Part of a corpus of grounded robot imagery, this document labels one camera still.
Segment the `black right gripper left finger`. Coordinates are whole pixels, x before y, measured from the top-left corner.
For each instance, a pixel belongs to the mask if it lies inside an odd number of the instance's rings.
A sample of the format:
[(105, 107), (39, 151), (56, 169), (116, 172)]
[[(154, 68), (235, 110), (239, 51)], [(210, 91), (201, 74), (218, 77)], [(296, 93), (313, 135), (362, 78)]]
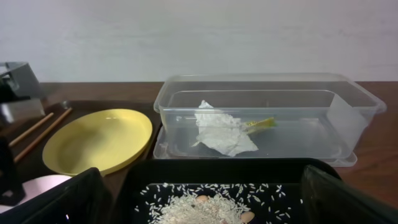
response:
[(90, 168), (1, 214), (1, 224), (107, 223), (112, 195)]

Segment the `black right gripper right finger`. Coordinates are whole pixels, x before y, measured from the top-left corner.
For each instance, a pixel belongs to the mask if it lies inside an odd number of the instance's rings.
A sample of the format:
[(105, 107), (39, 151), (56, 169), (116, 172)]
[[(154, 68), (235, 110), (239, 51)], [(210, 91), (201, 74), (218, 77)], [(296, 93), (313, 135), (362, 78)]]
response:
[(304, 168), (301, 185), (309, 223), (397, 224), (397, 209), (314, 166)]

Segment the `light blue bowl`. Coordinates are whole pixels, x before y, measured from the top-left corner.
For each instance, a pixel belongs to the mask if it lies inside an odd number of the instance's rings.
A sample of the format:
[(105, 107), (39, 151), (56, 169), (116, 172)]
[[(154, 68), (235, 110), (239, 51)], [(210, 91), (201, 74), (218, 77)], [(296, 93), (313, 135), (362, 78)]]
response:
[(15, 206), (7, 206), (1, 205), (1, 213), (4, 213), (14, 207), (17, 207), (34, 197), (60, 185), (61, 183), (65, 182), (66, 180), (71, 179), (68, 175), (46, 175), (42, 177), (38, 177), (36, 179), (29, 180), (22, 184), (25, 190), (25, 197)]

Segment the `yellow plate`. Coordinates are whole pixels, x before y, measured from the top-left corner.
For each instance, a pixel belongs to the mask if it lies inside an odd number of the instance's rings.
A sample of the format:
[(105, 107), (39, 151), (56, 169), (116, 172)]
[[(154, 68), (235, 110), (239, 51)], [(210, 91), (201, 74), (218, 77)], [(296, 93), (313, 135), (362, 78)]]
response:
[(135, 161), (152, 136), (151, 120), (129, 109), (110, 109), (82, 116), (47, 141), (42, 160), (50, 170), (74, 176), (95, 167), (102, 176)]

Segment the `wooden chopstick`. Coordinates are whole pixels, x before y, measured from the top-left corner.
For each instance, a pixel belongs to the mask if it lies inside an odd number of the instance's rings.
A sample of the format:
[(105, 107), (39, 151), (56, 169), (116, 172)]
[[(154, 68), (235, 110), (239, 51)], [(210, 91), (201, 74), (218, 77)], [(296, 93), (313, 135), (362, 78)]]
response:
[(52, 116), (54, 115), (54, 113), (50, 113), (47, 116), (45, 116), (44, 118), (42, 118), (40, 121), (38, 121), (37, 123), (35, 123), (33, 126), (31, 126), (28, 130), (24, 131), (22, 134), (20, 134), (18, 137), (16, 137), (14, 140), (12, 140), (8, 146), (9, 147), (13, 147), (15, 146), (17, 143), (21, 142), (25, 137), (27, 137), (31, 132), (35, 131), (38, 127), (40, 127), (41, 125), (43, 125), (47, 120), (49, 120)]
[(14, 162), (18, 163), (22, 158), (24, 158), (31, 150), (33, 150), (36, 145), (38, 145), (55, 127), (58, 126), (70, 113), (72, 108), (67, 109), (62, 115), (60, 115), (43, 133), (41, 133), (34, 141), (32, 141), (21, 153), (19, 153), (15, 158)]

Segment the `green foil wrapper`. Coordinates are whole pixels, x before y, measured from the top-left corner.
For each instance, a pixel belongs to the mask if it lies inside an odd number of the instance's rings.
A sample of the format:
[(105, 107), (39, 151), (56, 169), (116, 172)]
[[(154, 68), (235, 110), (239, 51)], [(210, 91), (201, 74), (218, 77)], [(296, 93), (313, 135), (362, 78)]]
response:
[(245, 132), (247, 134), (256, 133), (258, 131), (263, 131), (265, 129), (276, 127), (276, 122), (274, 117), (263, 119), (262, 121), (250, 121), (245, 123)]

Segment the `white napkin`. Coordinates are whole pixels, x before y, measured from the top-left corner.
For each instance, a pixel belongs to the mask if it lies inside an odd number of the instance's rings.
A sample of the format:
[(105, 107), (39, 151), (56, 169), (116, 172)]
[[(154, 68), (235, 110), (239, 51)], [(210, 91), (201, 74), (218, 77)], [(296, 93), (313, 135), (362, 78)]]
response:
[(215, 110), (205, 100), (198, 107), (204, 112), (195, 111), (198, 136), (192, 147), (204, 144), (219, 153), (234, 157), (242, 152), (258, 151), (258, 147), (250, 139), (246, 124), (240, 118), (234, 118), (221, 110)]

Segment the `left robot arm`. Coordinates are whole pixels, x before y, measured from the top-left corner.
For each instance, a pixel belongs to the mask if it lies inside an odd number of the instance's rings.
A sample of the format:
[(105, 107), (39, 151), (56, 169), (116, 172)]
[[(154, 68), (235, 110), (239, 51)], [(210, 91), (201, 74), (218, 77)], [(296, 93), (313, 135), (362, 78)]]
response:
[[(2, 62), (1, 125), (45, 115), (40, 85), (27, 62)], [(11, 143), (1, 136), (1, 205), (15, 206), (25, 197)]]

